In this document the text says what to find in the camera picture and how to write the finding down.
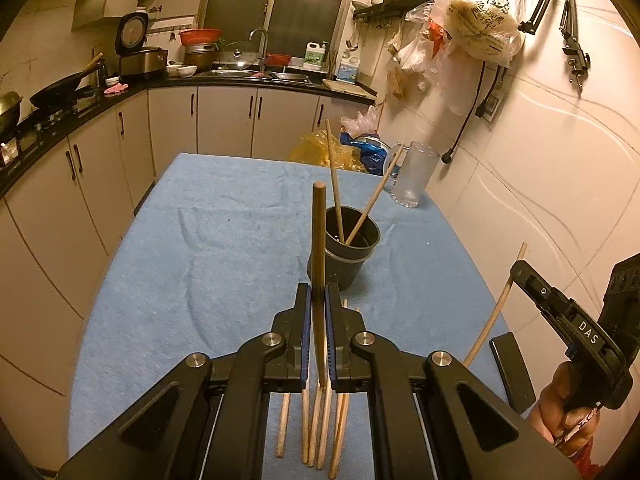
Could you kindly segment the person right hand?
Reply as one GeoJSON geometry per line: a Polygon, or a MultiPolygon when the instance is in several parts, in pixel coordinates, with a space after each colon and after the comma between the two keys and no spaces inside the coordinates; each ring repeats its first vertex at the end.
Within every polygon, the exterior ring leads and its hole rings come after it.
{"type": "MultiPolygon", "coordinates": [[[[555,370],[551,382],[541,390],[537,403],[526,417],[529,425],[550,443],[554,443],[557,438],[572,430],[590,413],[590,408],[575,408],[571,411],[566,408],[574,380],[572,364],[568,361],[561,363],[555,370]]],[[[561,453],[566,457],[573,457],[585,446],[590,445],[599,422],[600,413],[594,415],[560,447],[561,453]]]]}

